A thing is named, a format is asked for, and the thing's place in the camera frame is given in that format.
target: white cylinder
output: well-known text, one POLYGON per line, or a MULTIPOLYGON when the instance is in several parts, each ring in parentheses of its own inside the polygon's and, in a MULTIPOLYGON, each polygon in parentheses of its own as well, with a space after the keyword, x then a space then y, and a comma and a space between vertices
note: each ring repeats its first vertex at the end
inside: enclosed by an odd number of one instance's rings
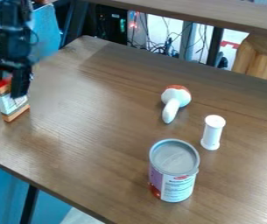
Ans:
POLYGON ((215 151, 220 148, 221 133, 226 125, 226 120, 219 115, 209 115, 205 118, 205 124, 200 144, 206 150, 215 151))

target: can label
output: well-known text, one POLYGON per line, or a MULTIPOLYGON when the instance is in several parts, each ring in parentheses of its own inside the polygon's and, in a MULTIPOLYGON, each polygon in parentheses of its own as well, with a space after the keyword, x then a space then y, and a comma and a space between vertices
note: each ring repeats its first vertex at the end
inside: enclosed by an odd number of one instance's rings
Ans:
POLYGON ((172 176, 157 171, 151 164, 149 172, 151 192, 161 200, 179 202, 193 193, 196 174, 172 176))

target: toy mushroom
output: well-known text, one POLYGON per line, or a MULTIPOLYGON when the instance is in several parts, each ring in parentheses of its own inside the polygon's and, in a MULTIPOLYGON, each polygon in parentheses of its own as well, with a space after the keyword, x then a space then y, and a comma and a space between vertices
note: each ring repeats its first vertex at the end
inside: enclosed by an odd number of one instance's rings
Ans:
POLYGON ((165 123, 171 123, 179 108, 185 107, 192 100, 192 96, 186 87, 171 85, 161 95, 161 100, 165 104, 162 119, 165 123))

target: wooden shelf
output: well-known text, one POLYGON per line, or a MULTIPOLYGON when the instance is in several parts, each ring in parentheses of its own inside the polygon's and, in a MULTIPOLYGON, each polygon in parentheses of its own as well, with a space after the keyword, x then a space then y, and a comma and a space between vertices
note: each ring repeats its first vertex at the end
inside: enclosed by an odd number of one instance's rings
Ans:
POLYGON ((104 222, 267 221, 267 80, 187 63, 97 38, 75 40, 41 62, 30 113, 0 116, 0 167, 104 222), (182 84, 193 95, 174 122, 160 94, 182 84), (199 141, 204 117, 227 126, 218 151, 199 141), (148 151, 174 137, 200 153, 193 196, 154 198, 148 151))
POLYGON ((127 10, 267 35, 267 5, 241 0, 88 0, 127 10))

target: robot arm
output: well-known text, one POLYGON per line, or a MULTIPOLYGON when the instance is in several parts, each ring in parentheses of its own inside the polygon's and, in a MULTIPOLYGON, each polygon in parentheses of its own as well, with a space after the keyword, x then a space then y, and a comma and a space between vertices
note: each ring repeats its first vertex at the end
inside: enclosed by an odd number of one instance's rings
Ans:
POLYGON ((26 95, 32 79, 31 23, 30 0, 0 0, 0 80, 12 74, 12 98, 26 95))

